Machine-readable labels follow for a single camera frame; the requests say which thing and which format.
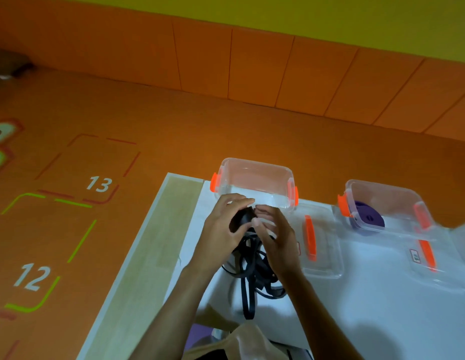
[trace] purple disc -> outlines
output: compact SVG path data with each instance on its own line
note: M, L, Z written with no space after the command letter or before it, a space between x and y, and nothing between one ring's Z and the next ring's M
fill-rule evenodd
M380 215L380 213L374 210L371 206L366 205L361 201L354 201L356 204L357 213L359 217L364 223L372 224L374 226L384 227L384 218Z

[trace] white number on floor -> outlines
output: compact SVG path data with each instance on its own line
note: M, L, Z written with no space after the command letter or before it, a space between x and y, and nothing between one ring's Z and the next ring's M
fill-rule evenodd
M97 182L97 180L99 179L99 176L94 176L94 177L91 177L90 179L92 179L92 182L89 184L89 186L87 186L87 189L91 189L94 184ZM104 178L104 181L105 183L102 183L101 186L102 188L96 188L96 192L105 192L109 189L109 184L112 183L112 179L111 178Z
M14 283L15 287L21 285L22 281L25 279L27 274L31 271L33 266L34 266L34 263L31 263L31 264L26 264L25 266L22 267L23 269L25 269L25 271L24 271L24 273L22 273L22 275L19 277L19 279L17 279L17 282ZM31 280L29 283L27 283L25 285L24 288L26 288L28 290L37 291L40 288L40 286L38 286L38 285L35 286L34 284L40 282L41 280L46 279L48 277L48 275L50 274L50 272L51 272L51 268L49 268L49 266L41 266L39 269L37 269L37 271L43 271L44 274L41 275L39 278Z

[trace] forearm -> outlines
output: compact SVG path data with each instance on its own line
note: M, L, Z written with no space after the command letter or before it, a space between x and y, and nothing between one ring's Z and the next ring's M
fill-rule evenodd
M186 266L130 360L180 359L211 272Z
M299 316L314 359L362 359L302 272L288 273L280 279Z

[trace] orange floor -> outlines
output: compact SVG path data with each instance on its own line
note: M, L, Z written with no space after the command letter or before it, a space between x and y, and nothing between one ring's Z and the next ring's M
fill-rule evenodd
M167 172L245 158L292 169L301 198L354 178L465 221L456 140L49 69L0 88L1 121L0 359L75 358Z

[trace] person's left hand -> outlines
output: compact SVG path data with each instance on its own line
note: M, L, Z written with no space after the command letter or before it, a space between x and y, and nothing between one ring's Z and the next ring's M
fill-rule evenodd
M246 198L242 194L223 194L204 222L201 237L189 265L211 275L217 272L251 227L251 223L245 223L232 233L229 223L237 211L253 203L253 198Z

